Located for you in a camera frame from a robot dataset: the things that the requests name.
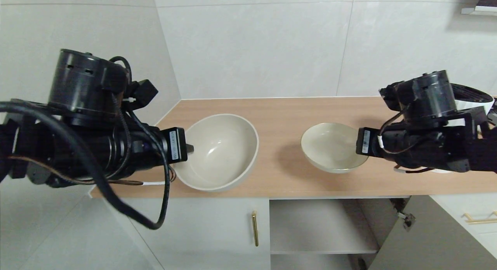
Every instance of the cabinet hinge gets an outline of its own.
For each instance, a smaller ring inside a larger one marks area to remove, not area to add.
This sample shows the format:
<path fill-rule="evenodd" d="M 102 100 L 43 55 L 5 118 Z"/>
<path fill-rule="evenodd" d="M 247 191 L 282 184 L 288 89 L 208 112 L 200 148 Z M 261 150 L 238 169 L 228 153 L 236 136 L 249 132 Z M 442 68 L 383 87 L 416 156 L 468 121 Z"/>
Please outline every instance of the cabinet hinge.
<path fill-rule="evenodd" d="M 390 202 L 397 211 L 397 216 L 403 219 L 403 227 L 406 231 L 410 231 L 414 223 L 416 222 L 416 217 L 412 214 L 407 214 L 403 212 L 405 205 L 407 205 L 407 199 L 390 199 Z"/>

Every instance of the drawer handle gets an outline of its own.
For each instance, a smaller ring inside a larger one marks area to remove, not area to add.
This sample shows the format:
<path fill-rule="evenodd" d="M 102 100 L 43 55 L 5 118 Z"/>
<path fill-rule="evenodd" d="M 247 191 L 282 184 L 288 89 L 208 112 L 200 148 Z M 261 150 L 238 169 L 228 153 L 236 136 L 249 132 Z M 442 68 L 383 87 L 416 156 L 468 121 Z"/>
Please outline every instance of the drawer handle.
<path fill-rule="evenodd" d="M 254 243 L 259 247 L 259 232 L 257 231 L 257 211 L 252 212 L 252 228 L 254 228 Z"/>
<path fill-rule="evenodd" d="M 494 211 L 492 215 L 497 216 L 497 211 Z M 497 219 L 484 219 L 484 220 L 475 220 L 468 213 L 464 213 L 464 216 L 467 217 L 468 224 L 487 224 L 487 223 L 497 223 Z"/>

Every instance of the sticker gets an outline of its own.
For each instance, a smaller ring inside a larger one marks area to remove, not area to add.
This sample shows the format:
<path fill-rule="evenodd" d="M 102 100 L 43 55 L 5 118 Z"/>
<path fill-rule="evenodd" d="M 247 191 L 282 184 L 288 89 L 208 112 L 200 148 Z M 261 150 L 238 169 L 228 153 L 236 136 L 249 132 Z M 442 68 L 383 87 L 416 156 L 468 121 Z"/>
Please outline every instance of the sticker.
<path fill-rule="evenodd" d="M 171 157 L 172 160 L 179 159 L 178 140 L 176 139 L 176 131 L 169 132 L 169 140 L 171 142 Z"/>
<path fill-rule="evenodd" d="M 362 153 L 368 153 L 369 148 L 369 130 L 364 130 L 364 136 L 362 140 Z"/>

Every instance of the beige bowl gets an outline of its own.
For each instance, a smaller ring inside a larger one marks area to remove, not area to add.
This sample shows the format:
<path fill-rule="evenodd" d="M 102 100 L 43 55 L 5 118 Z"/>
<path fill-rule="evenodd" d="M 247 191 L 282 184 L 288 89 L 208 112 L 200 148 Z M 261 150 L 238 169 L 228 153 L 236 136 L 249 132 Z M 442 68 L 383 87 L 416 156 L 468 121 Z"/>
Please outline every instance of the beige bowl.
<path fill-rule="evenodd" d="M 259 136 L 245 118 L 232 114 L 206 117 L 186 132 L 195 147 L 186 162 L 174 165 L 189 187 L 222 192 L 239 185 L 251 173 L 259 150 Z"/>
<path fill-rule="evenodd" d="M 366 162 L 355 153 L 358 130 L 340 123 L 321 123 L 307 129 L 300 145 L 309 162 L 330 173 L 348 173 Z"/>

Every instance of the kitchen counter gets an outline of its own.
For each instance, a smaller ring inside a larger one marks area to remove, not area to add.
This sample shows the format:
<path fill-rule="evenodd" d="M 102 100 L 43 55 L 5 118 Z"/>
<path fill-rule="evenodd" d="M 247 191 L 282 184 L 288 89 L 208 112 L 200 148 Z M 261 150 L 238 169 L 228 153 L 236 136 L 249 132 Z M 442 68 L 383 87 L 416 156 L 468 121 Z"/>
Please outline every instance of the kitchen counter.
<path fill-rule="evenodd" d="M 219 113 L 243 116 L 257 129 L 260 147 L 252 174 L 238 187 L 217 193 L 199 192 L 178 179 L 171 185 L 170 197 L 360 198 L 497 192 L 497 174 L 493 172 L 400 174 L 393 171 L 393 162 L 370 157 L 351 173 L 332 174 L 306 160 L 300 137 L 307 128 L 322 122 L 379 128 L 395 114 L 381 97 L 182 100 L 158 127 L 188 129 L 198 120 Z M 162 167 L 129 177 L 141 181 L 163 178 Z M 163 195 L 163 186 L 112 187 L 120 197 Z M 91 195 L 101 197 L 97 188 Z"/>

